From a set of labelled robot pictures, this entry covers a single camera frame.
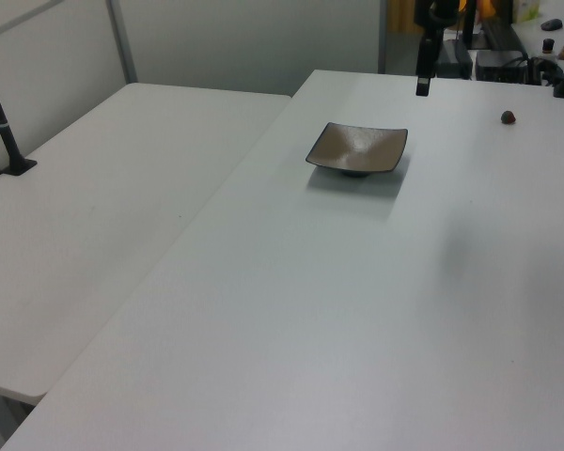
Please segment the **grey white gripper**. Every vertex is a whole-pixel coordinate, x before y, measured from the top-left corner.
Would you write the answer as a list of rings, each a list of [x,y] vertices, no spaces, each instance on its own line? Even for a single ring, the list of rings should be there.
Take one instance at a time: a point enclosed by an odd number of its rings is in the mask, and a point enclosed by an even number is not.
[[[414,23],[422,28],[447,28],[459,20],[460,0],[415,0]],[[437,33],[426,29],[419,42],[416,61],[416,91],[427,97],[437,60]]]

